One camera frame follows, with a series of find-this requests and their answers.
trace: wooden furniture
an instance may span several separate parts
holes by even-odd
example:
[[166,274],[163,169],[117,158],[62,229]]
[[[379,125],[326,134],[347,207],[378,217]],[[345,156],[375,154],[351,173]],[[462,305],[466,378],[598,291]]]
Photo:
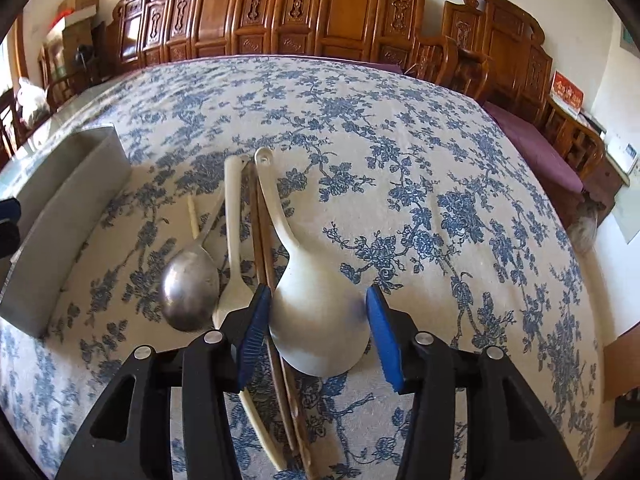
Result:
[[[199,57],[297,54],[415,65],[418,78],[449,86],[455,42],[420,37],[423,10],[424,0],[120,0],[106,50],[115,73]],[[471,73],[484,77],[466,68],[460,76]],[[461,88],[477,92],[489,81]]]
[[584,190],[594,201],[602,204],[598,211],[598,225],[616,205],[616,195],[622,188],[624,181],[615,168],[615,163],[605,156],[593,172],[584,181]]
[[481,52],[458,49],[458,63],[448,88],[471,97],[483,105],[494,90],[495,62]]
[[0,165],[4,166],[27,139],[27,129],[18,115],[13,88],[0,96],[0,136],[4,145],[4,150],[0,150],[4,152],[0,155]]
[[489,101],[530,123],[540,120],[552,59],[542,48],[545,33],[533,16],[509,0],[445,2],[442,33],[460,47],[494,59]]
[[416,36],[407,75],[449,87],[458,65],[458,46],[448,36]]
[[495,85],[486,99],[534,124],[586,182],[604,156],[604,143],[548,97],[552,59],[542,47],[540,24],[509,0],[464,2],[445,2],[442,33],[494,60]]
[[47,104],[52,114],[72,97],[81,94],[91,86],[100,83],[98,60],[93,58],[86,64],[86,69],[49,82],[47,85]]
[[493,89],[494,60],[457,46],[449,36],[414,38],[407,75],[464,94],[484,104]]
[[569,117],[549,96],[536,126],[583,182],[604,156],[600,136]]

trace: metal spoon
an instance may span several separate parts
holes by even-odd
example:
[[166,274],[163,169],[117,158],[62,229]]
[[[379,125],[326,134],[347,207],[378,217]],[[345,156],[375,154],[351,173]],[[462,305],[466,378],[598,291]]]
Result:
[[[247,160],[243,159],[242,163],[244,167]],[[224,199],[224,186],[221,183],[202,231],[171,259],[162,273],[162,314],[176,330],[192,332],[211,323],[211,315],[220,294],[220,278],[216,264],[202,243],[211,231]]]

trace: wooden cabinet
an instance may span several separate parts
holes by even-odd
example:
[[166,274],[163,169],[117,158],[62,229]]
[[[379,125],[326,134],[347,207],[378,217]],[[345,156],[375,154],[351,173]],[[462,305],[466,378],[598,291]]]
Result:
[[620,191],[623,184],[622,177],[608,157],[604,157],[585,179],[585,191],[589,193],[594,202],[599,202],[603,206],[598,211],[598,225],[602,223],[613,209],[613,206],[616,205],[616,193]]

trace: chopsticks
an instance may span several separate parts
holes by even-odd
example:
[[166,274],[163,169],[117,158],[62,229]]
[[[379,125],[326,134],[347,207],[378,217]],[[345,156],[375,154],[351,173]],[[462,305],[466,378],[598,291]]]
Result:
[[[250,163],[249,166],[249,194],[255,267],[260,283],[268,284],[273,292],[276,287],[276,275],[271,255],[271,248],[273,247],[271,241],[271,219],[264,202],[262,189],[258,183],[255,164]],[[300,453],[306,478],[308,480],[318,480],[319,476],[309,449],[305,412],[300,403],[300,395],[296,388],[293,370],[280,357],[269,332],[267,332],[266,339],[273,384],[289,447],[294,454]]]
[[[191,235],[195,240],[200,234],[200,227],[198,225],[198,216],[196,214],[195,203],[191,195],[187,195],[187,208],[189,209]],[[256,410],[255,408],[254,401],[249,394],[249,390],[247,388],[241,390],[238,393],[238,398],[240,399],[240,403],[244,408],[247,419],[249,420],[252,428],[254,428],[255,435],[258,437],[258,441],[260,441],[260,445],[264,449],[264,452],[267,454],[267,457],[269,457],[270,462],[273,464],[277,471],[286,470],[287,462],[280,450],[276,447],[273,440],[271,439],[269,431],[267,431],[267,429],[264,427],[262,419],[258,414],[258,410]]]

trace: blue floral bedspread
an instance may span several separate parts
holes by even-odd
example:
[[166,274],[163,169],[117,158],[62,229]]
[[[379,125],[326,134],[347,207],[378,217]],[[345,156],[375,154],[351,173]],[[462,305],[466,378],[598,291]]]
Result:
[[[594,441],[600,370],[574,252],[542,188],[474,101],[405,76],[323,60],[235,57],[133,74],[58,135],[113,123],[134,167],[87,240],[43,340],[0,320],[0,406],[27,450],[55,475],[82,420],[133,348],[194,337],[164,322],[158,283],[191,239],[186,196],[204,219],[231,153],[275,150],[295,234],[364,290],[452,346],[507,349],[581,470]],[[255,285],[248,205],[242,271]],[[223,219],[206,243],[228,279]],[[275,252],[278,272],[286,252]],[[375,348],[333,378],[300,377],[312,454],[323,479],[391,479],[412,396],[385,383]],[[287,449],[266,357],[250,391],[284,446],[276,474],[236,396],[227,399],[245,479],[302,479]],[[180,390],[172,456],[185,476]],[[464,393],[452,478],[464,475]]]

